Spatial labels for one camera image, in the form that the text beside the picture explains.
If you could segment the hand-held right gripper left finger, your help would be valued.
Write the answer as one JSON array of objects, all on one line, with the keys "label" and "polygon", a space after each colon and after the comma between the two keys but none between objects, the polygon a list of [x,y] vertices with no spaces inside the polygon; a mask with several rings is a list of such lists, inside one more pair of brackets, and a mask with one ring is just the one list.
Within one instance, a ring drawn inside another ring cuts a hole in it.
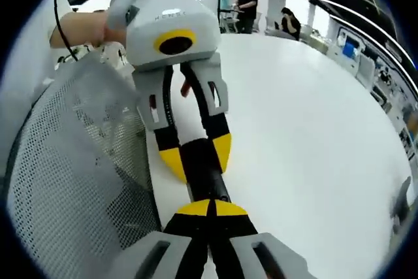
[{"label": "hand-held right gripper left finger", "polygon": [[117,255],[108,278],[201,278],[208,261],[209,200],[179,209],[164,231],[153,231]]}]

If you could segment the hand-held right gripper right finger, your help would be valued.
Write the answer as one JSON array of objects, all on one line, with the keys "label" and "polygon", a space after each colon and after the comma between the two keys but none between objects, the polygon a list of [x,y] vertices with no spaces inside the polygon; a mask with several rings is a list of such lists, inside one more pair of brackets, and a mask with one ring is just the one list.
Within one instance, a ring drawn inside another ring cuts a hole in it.
[{"label": "hand-held right gripper right finger", "polygon": [[208,244],[219,278],[313,278],[307,261],[270,233],[258,233],[247,212],[225,201],[210,205]]}]

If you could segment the person's left hand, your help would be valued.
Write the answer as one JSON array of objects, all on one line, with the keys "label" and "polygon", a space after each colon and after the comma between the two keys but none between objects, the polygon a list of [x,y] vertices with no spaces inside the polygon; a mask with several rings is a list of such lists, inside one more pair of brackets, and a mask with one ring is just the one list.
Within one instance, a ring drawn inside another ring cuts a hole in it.
[{"label": "person's left hand", "polygon": [[112,29],[106,22],[104,25],[103,39],[105,42],[118,42],[123,46],[126,46],[127,32],[125,29]]}]

